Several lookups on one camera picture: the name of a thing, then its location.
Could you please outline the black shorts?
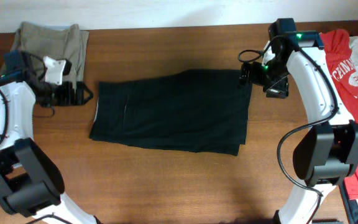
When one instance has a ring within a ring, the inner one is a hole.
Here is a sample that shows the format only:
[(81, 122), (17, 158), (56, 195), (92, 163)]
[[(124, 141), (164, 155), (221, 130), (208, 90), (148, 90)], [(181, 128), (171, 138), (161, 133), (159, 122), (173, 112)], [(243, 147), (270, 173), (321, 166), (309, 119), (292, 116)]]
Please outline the black shorts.
[(252, 86), (238, 70), (185, 70), (99, 83), (94, 141), (237, 156), (245, 144)]

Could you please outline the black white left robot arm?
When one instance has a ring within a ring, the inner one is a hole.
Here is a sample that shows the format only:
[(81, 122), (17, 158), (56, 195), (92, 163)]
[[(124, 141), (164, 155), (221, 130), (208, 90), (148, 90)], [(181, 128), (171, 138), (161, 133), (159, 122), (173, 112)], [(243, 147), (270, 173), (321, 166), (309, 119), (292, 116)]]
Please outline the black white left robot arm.
[(0, 206), (10, 215), (32, 222), (99, 223), (65, 192), (58, 167), (36, 145), (33, 132), (35, 104), (53, 107), (63, 93), (62, 78), (71, 62), (39, 57), (23, 50), (4, 55), (0, 75)]

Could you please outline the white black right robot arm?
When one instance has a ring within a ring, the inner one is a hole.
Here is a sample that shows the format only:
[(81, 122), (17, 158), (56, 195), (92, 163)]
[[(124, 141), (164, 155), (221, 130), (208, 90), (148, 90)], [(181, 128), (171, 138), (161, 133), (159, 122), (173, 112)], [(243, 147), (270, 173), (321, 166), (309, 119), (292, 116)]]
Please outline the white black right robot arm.
[(270, 30), (256, 58), (245, 60), (241, 83), (267, 96), (288, 96), (291, 75), (308, 122), (293, 152), (293, 189), (274, 223), (311, 223), (323, 200), (358, 168), (358, 36), (339, 29), (321, 34)]

